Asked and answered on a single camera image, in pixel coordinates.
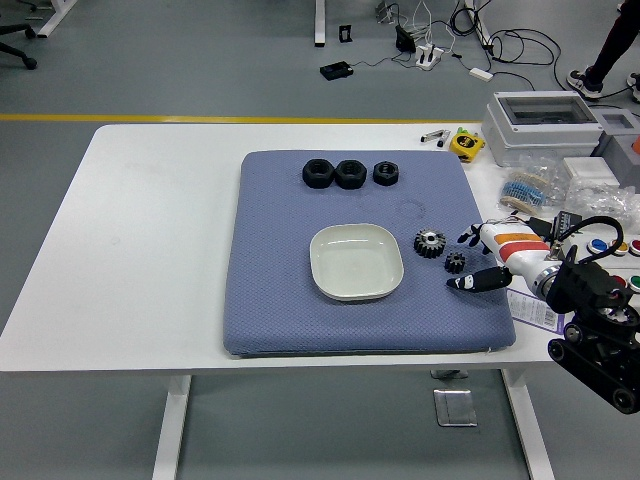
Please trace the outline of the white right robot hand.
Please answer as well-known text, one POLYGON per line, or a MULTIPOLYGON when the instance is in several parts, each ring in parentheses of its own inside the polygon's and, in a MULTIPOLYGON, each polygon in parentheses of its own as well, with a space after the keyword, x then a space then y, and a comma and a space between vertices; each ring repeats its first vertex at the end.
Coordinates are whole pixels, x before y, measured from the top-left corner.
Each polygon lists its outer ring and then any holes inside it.
POLYGON ((473 224, 458 242, 467 240, 470 246, 481 242, 483 253, 492 253, 501 265, 451 278, 447 286, 473 293, 485 292, 507 287, 516 275, 524 278, 537 298, 546 299, 561 261, 551 258, 550 247, 526 223, 503 219, 473 224))

